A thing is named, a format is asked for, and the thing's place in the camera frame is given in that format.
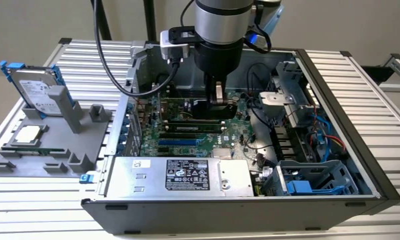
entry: hard drive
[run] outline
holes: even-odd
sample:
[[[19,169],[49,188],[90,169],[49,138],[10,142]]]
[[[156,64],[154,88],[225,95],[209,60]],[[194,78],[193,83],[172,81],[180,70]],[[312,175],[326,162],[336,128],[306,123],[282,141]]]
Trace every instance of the hard drive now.
[[[27,66],[19,62],[6,65],[6,62],[1,61],[0,69],[7,81],[13,83],[27,108],[37,109],[42,118],[61,116],[58,105],[47,96],[53,85],[65,86],[59,68],[54,64],[50,67]],[[66,96],[70,105],[74,106],[69,93]]]

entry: black pole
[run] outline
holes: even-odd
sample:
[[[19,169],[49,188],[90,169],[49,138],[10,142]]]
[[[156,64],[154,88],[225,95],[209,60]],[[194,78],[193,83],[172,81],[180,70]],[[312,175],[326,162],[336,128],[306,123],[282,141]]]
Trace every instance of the black pole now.
[[[145,24],[148,41],[157,41],[154,0],[144,0]]]
[[[111,40],[111,34],[109,32],[102,0],[97,0],[97,26],[98,26],[101,39]]]

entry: robotic arm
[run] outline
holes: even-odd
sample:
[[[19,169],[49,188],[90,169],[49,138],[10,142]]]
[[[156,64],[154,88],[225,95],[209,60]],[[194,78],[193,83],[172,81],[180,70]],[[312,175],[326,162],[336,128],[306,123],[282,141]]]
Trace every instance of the robotic arm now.
[[[230,119],[237,103],[226,100],[228,74],[238,67],[244,44],[258,53],[272,48],[269,34],[281,14],[281,0],[194,0],[194,26],[173,27],[160,34],[164,59],[186,58],[204,72],[206,100],[197,100],[193,118]]]

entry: warning label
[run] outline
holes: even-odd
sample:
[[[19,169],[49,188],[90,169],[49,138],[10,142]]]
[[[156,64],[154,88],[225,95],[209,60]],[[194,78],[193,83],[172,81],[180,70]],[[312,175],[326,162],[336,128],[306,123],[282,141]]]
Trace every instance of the warning label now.
[[[165,189],[210,190],[208,160],[166,160]]]

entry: white wall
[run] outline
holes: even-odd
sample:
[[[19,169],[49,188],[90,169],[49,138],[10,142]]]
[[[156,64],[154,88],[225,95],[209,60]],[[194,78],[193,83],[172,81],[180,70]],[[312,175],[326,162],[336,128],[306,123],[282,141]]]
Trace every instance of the white wall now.
[[[103,0],[103,7],[114,39],[145,39],[142,1]],[[62,37],[93,39],[89,0],[0,0],[0,61],[42,65]]]
[[[146,39],[142,0],[102,1],[113,39]],[[157,33],[178,26],[186,3],[154,0]],[[282,4],[273,46],[345,50],[368,65],[380,64],[389,53],[400,53],[400,0],[282,0]],[[194,24],[193,7],[184,22]],[[0,61],[41,65],[61,37],[93,39],[89,0],[0,0]],[[3,84],[0,90],[5,92],[0,93],[2,100],[9,96],[15,99],[10,85]],[[400,105],[400,94],[393,98]]]

